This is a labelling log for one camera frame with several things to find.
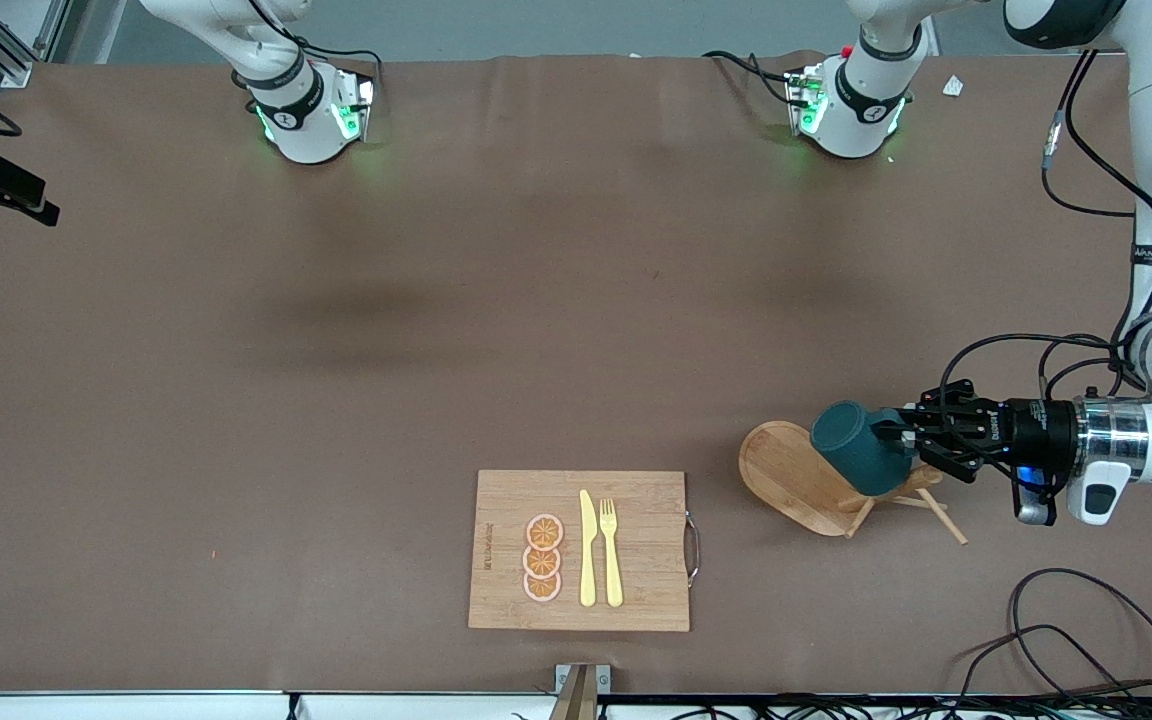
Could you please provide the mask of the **wooden mug rack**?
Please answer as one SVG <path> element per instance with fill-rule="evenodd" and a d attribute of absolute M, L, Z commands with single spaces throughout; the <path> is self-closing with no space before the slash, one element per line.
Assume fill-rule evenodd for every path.
<path fill-rule="evenodd" d="M 818 536 L 852 538 L 876 506 L 896 503 L 933 511 L 955 541 L 969 543 L 948 506 L 931 493 L 945 478 L 942 471 L 922 464 L 897 488 L 861 495 L 814 450 L 808 430 L 791 420 L 767 420 L 751 430 L 738 450 L 738 470 L 763 503 Z"/>

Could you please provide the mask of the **yellow plastic fork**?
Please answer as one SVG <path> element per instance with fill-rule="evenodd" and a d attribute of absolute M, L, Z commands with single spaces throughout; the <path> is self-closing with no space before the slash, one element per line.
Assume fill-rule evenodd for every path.
<path fill-rule="evenodd" d="M 626 602 L 626 589 L 620 569 L 620 556 L 617 556 L 617 511 L 613 498 L 602 498 L 599 505 L 599 525 L 604 538 L 605 551 L 605 598 L 613 609 L 621 607 Z"/>

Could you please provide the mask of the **dark teal cup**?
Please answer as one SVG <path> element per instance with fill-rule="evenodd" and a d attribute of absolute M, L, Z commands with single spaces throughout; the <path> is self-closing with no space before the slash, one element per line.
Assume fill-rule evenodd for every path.
<path fill-rule="evenodd" d="M 914 469 L 904 432 L 905 420 L 890 407 L 869 411 L 858 402 L 840 401 L 814 419 L 810 442 L 861 495 L 882 497 Z"/>

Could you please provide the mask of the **brown table mat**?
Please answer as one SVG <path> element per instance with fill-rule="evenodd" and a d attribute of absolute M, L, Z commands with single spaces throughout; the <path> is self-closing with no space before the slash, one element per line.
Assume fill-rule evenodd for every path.
<path fill-rule="evenodd" d="M 763 420 L 905 404 L 996 333 L 1102 334 L 1124 220 L 1038 181 L 1071 63 L 941 56 L 881 158 L 700 59 L 392 63 L 382 142 L 262 141 L 219 65 L 50 65 L 0 152 L 0 691 L 941 692 L 1029 571 L 1152 616 L 1152 486 L 1105 526 L 996 473 L 813 536 L 742 486 Z M 942 94 L 948 77 L 960 97 Z M 682 471 L 689 632 L 468 628 L 483 469 Z"/>

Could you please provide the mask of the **bamboo cutting board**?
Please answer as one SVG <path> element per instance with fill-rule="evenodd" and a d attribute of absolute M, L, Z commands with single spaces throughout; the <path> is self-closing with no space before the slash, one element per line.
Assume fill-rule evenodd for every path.
<path fill-rule="evenodd" d="M 593 546 L 596 602 L 581 606 L 579 488 L 599 520 L 602 498 L 617 511 L 623 605 L 605 598 L 602 532 Z M 525 526 L 541 511 L 562 520 L 562 592 L 550 602 L 521 588 Z M 687 632 L 685 475 L 681 471 L 483 470 L 477 475 L 468 626 L 529 632 Z"/>

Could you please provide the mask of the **yellow plastic knife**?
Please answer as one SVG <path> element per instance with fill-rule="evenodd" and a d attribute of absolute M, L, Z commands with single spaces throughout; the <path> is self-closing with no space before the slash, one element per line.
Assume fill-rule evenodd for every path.
<path fill-rule="evenodd" d="M 593 546 L 599 536 L 599 520 L 596 514 L 593 498 L 589 495 L 586 488 L 579 488 L 581 509 L 581 571 L 579 571 L 579 602 L 582 607 L 589 609 L 596 602 L 596 578 Z"/>

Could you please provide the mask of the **metal mount bracket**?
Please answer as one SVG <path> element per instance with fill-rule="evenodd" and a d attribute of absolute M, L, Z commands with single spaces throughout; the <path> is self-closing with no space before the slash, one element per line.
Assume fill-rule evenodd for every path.
<path fill-rule="evenodd" d="M 554 705 L 548 720 L 605 720 L 604 694 L 611 694 L 609 664 L 559 664 L 554 667 Z"/>

